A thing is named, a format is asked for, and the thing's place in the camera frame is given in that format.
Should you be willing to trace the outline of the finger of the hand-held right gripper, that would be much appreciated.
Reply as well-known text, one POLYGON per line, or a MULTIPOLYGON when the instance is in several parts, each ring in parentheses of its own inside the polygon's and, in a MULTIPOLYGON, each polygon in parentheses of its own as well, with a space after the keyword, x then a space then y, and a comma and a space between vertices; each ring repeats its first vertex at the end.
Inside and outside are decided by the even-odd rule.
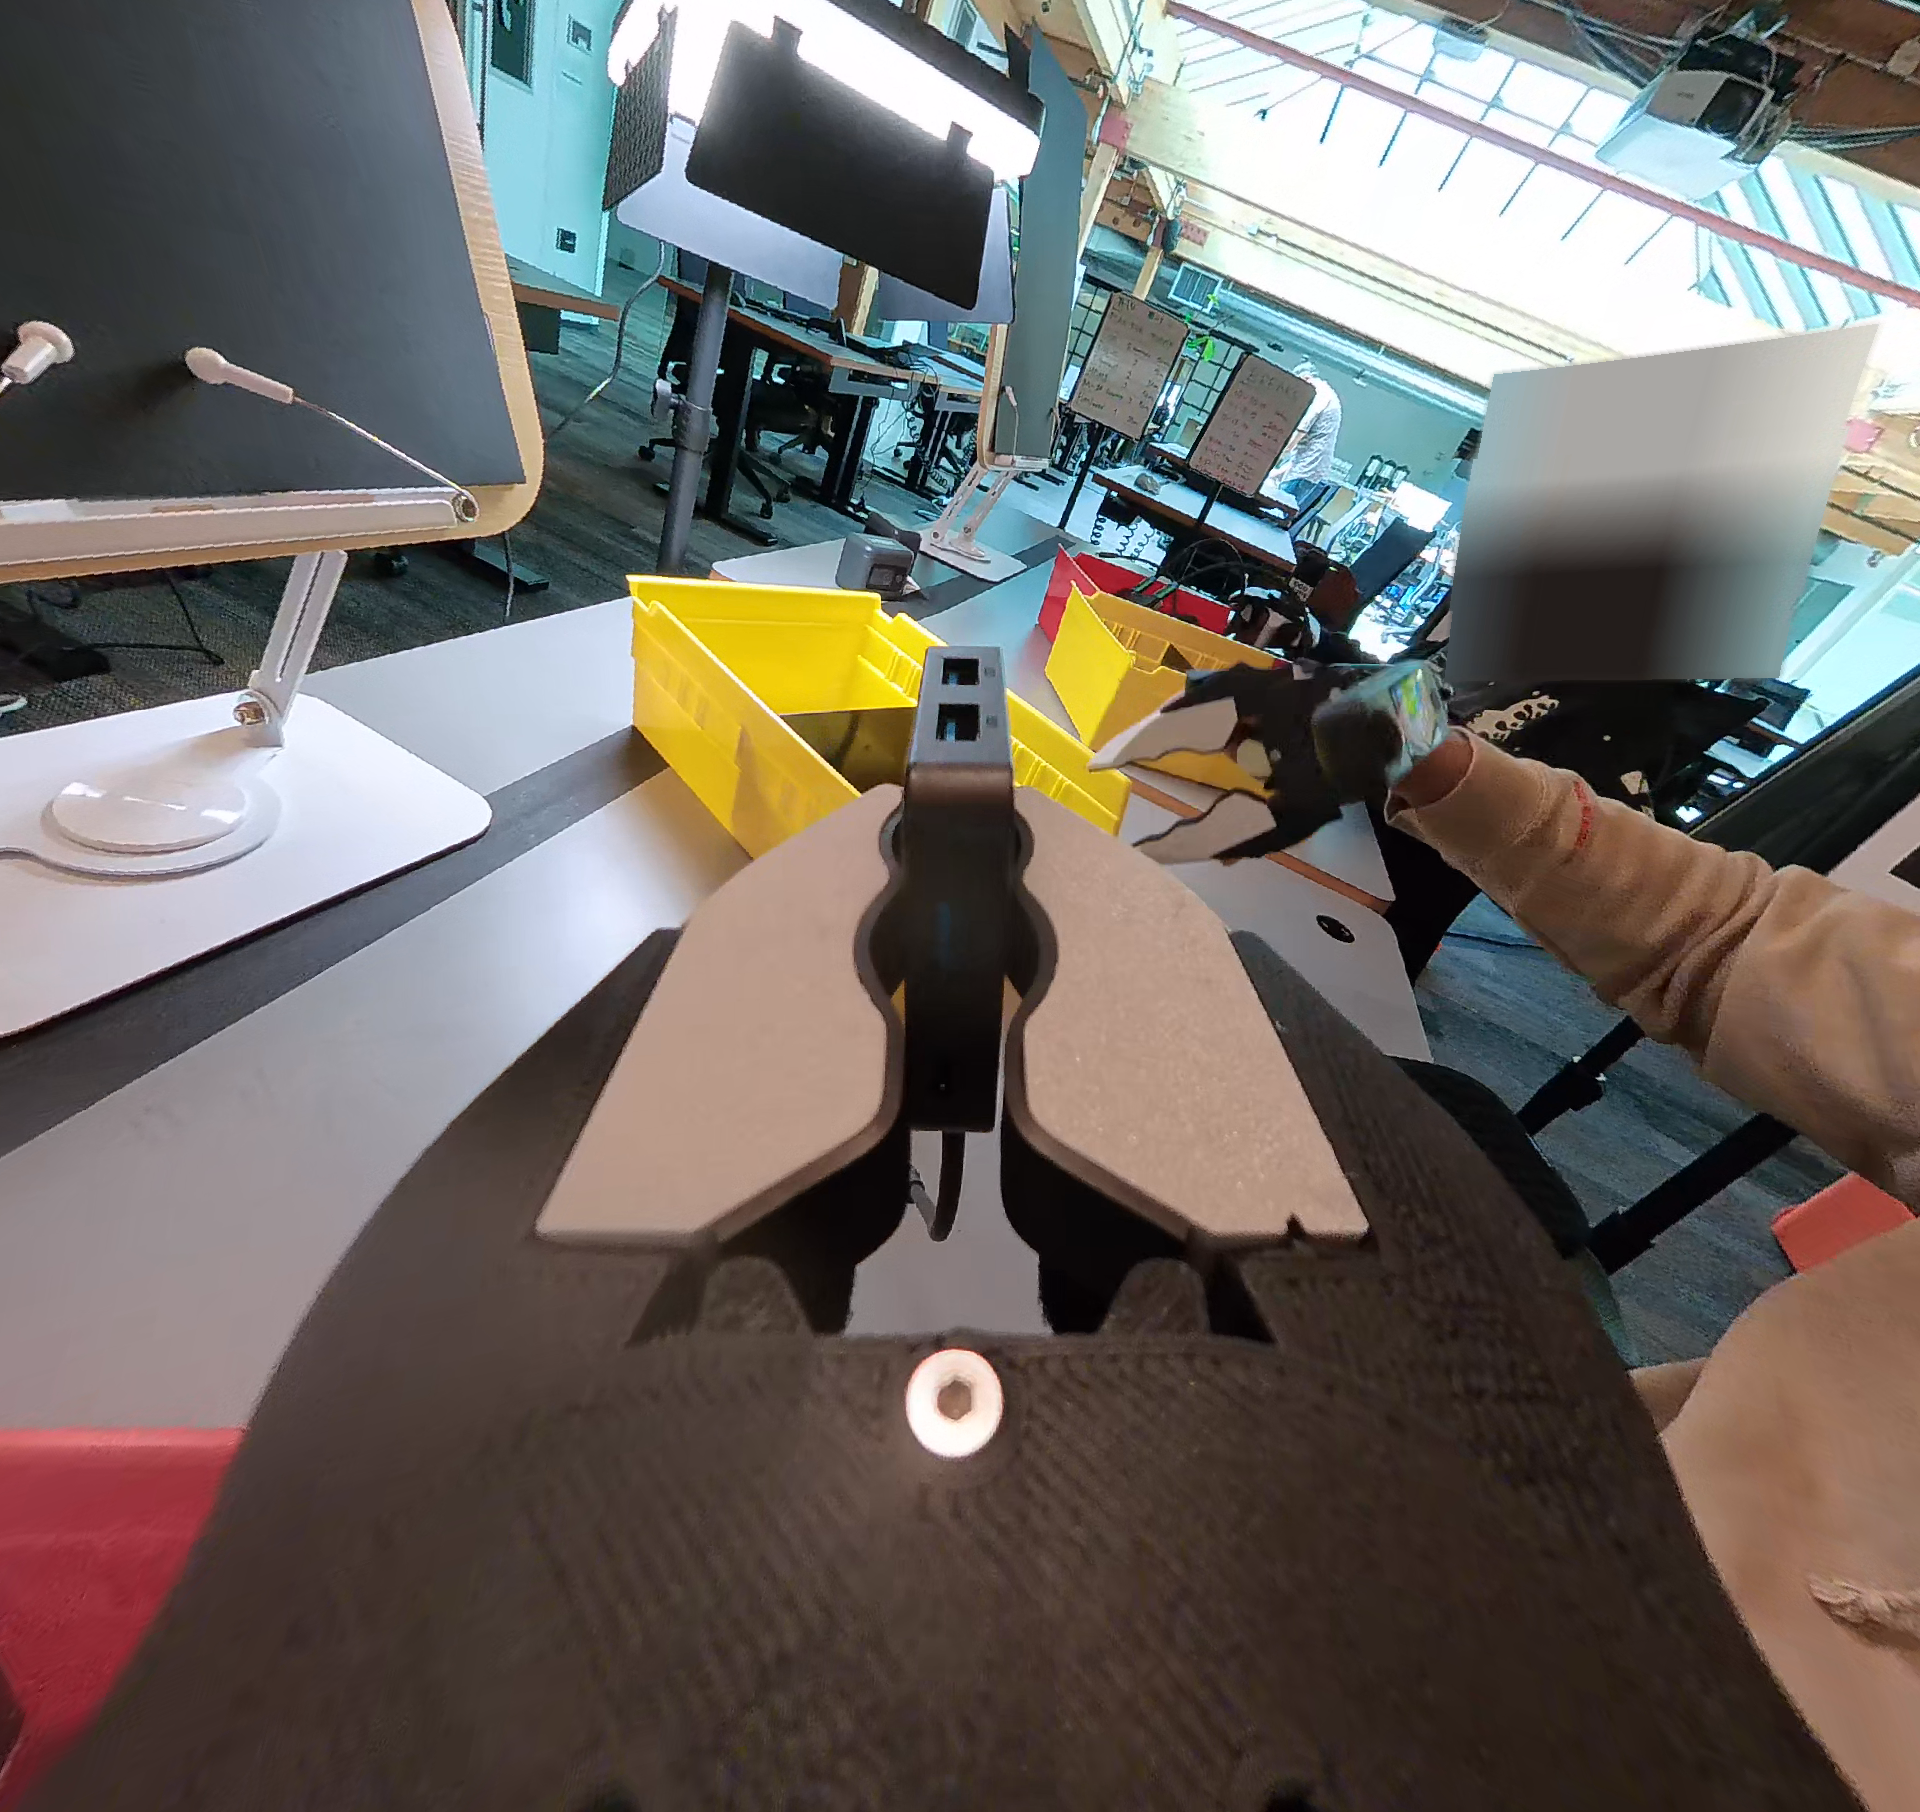
POLYGON ((1186 673, 1176 697, 1089 753, 1089 770, 1149 767, 1174 757, 1229 761, 1236 778, 1271 778, 1264 739, 1277 671, 1186 673))
POLYGON ((1294 844, 1294 821, 1264 796, 1222 793, 1196 816, 1176 816, 1166 829, 1134 843, 1157 865, 1234 863, 1294 844))

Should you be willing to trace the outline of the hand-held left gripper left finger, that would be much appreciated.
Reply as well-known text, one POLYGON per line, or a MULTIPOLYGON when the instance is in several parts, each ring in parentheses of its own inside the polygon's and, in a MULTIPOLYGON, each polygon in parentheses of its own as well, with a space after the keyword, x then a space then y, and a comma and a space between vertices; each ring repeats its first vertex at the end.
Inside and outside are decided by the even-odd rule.
POLYGON ((731 1241, 873 1149, 904 1037, 860 956, 892 882, 881 786, 780 843, 688 919, 547 1194, 566 1247, 731 1241))

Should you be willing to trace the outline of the grey usb hub blue ports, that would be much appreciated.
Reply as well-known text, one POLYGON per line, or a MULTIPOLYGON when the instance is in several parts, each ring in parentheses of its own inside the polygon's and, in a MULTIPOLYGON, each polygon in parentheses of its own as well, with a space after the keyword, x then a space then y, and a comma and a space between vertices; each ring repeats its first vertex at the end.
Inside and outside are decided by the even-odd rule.
POLYGON ((903 1114, 936 1134, 938 1182, 909 1194, 947 1241, 966 1190, 966 1141, 998 1114, 1002 998, 1015 883, 1015 761, 1002 654, 936 647, 904 753, 892 849, 899 865, 903 1114))

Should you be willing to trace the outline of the yellow plastic bin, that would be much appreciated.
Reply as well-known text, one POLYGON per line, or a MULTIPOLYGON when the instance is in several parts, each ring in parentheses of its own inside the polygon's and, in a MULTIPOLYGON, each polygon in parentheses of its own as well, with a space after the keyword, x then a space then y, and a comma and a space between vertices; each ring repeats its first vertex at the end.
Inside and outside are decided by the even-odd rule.
POLYGON ((1046 680, 1089 749, 1179 697, 1186 673, 1277 664, 1271 651, 1067 578, 1046 591, 1039 627, 1052 640, 1046 680))
POLYGON ((903 787, 853 793, 784 715, 921 705, 943 640, 868 591, 632 576, 634 726, 753 859, 838 810, 876 829, 903 787))

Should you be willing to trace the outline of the red plastic bin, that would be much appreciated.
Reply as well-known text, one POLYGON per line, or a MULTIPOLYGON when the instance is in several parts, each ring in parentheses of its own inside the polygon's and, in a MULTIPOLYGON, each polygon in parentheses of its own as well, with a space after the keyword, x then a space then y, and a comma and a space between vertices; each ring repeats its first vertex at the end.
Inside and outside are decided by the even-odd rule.
POLYGON ((3 1432, 3 1806, 84 1735, 178 1585, 243 1430, 3 1432))
POLYGON ((1226 637, 1234 621, 1234 612, 1226 603, 1213 599, 1204 591, 1190 591, 1186 587, 1174 585, 1166 576, 1149 576, 1131 563, 1119 563, 1100 552, 1056 551, 1052 556, 1044 604, 1039 612, 1039 628, 1046 633, 1049 642, 1058 637, 1058 627, 1072 591, 1079 591, 1086 597, 1105 595, 1116 599, 1131 599, 1181 623, 1207 628, 1216 637, 1226 637))

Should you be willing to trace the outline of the person's right forearm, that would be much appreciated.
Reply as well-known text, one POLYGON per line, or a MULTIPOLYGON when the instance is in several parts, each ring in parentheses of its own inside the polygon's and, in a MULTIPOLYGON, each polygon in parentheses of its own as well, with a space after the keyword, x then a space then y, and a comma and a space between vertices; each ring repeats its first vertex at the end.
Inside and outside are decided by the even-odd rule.
POLYGON ((1477 739, 1399 823, 1700 1078, 1916 1208, 1916 920, 1477 739))

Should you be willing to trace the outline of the easel whiteboard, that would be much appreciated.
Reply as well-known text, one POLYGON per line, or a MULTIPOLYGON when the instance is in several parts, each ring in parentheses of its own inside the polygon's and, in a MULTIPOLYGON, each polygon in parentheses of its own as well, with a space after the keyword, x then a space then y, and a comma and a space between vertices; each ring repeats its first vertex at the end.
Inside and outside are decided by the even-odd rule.
POLYGON ((1114 292, 1067 395, 1067 409, 1083 425, 1119 439, 1148 439, 1186 336, 1190 327, 1179 314, 1114 292))
POLYGON ((1186 481, 1258 495, 1318 396, 1312 379, 1260 355, 1242 357, 1186 452, 1186 481))

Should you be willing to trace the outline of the black bin divider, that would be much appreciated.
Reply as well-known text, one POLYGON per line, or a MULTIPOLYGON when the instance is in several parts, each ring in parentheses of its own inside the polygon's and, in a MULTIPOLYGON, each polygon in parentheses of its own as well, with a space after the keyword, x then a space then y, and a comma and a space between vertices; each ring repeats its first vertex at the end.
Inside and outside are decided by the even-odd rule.
POLYGON ((853 793, 904 786, 916 706, 830 709, 782 720, 853 793))

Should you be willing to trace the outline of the white desk stand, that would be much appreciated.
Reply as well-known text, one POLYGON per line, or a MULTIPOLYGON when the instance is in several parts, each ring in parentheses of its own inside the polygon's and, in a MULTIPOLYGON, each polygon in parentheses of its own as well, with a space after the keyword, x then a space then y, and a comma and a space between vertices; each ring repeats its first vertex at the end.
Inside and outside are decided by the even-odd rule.
POLYGON ((230 498, 11 500, 6 531, 79 559, 158 556, 197 541, 292 546, 262 654, 232 697, 32 731, 3 743, 3 1033, 59 1023, 386 877, 475 843, 489 803, 324 700, 303 697, 347 574, 350 534, 446 537, 471 491, 292 387, 205 344, 202 387, 303 406, 399 458, 419 483, 230 498))

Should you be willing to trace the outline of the grey board on stand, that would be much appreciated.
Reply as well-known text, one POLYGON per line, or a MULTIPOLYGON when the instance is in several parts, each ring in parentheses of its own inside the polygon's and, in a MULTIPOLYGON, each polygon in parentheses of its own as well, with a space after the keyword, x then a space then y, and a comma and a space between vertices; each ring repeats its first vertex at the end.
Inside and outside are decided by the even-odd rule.
POLYGON ((973 465, 938 516, 921 530, 925 559, 988 585, 1015 576, 1015 561, 986 548, 980 527, 1011 481, 1046 469, 1058 427, 1088 148, 1086 103, 1044 32, 1029 24, 1018 45, 1028 54, 1028 88, 1044 104, 1044 134, 1039 160, 1019 183, 1015 318, 996 327, 988 344, 973 465))

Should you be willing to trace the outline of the wooden top office desk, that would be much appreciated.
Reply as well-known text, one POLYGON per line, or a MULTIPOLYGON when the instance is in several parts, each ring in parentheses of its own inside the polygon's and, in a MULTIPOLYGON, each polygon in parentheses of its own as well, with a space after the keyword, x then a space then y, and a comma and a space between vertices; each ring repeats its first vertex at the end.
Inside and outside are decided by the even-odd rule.
POLYGON ((842 341, 784 314, 731 306, 720 361, 723 370, 715 387, 712 440, 715 457, 726 457, 726 462, 710 469, 710 481, 720 473, 733 478, 745 454, 745 406, 757 355, 767 361, 806 361, 825 372, 830 421, 826 465, 814 498, 842 516, 853 516, 855 483, 878 405, 912 406, 925 400, 930 406, 928 440, 919 452, 912 483, 922 483, 925 468, 936 458, 936 449, 947 432, 959 427, 973 431, 975 425, 982 376, 973 372, 973 367, 949 366, 921 344, 878 346, 864 338, 842 341))
POLYGON ((557 355, 566 315, 589 324, 616 324, 621 318, 621 306, 573 286, 535 264, 505 256, 505 271, 513 289, 521 344, 529 355, 557 355))

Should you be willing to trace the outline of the red floor object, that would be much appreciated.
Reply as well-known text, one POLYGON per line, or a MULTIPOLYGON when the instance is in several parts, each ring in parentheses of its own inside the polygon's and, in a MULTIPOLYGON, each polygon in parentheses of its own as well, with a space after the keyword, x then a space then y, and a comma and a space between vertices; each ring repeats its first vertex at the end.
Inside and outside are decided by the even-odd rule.
POLYGON ((1782 1209, 1770 1224, 1794 1273, 1817 1271, 1826 1261, 1899 1231, 1915 1212, 1862 1175, 1839 1175, 1806 1201, 1782 1209))

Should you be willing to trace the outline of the white ceiling projector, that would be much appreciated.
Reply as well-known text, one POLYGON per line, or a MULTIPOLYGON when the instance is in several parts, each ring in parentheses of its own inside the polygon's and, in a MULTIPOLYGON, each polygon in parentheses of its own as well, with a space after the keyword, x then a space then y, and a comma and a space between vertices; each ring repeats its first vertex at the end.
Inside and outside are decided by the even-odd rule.
POLYGON ((1739 32, 1696 35, 1596 144, 1596 166, 1704 204, 1785 142, 1803 61, 1739 32))

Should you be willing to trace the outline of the person in beige hoodie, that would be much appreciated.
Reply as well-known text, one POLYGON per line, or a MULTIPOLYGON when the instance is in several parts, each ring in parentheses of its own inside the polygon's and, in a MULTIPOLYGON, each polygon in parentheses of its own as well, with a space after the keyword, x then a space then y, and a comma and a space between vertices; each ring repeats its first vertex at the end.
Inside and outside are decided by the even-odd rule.
POLYGON ((1773 1680, 1864 1806, 1916 1806, 1916 1224, 1631 1381, 1773 1680))

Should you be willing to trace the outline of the black board wooden edge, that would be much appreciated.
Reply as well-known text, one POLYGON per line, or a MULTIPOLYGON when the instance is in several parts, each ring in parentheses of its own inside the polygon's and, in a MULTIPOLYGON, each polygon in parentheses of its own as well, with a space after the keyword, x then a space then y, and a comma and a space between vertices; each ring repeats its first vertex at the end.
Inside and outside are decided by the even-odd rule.
POLYGON ((6 0, 6 585, 496 537, 540 421, 444 0, 6 0))

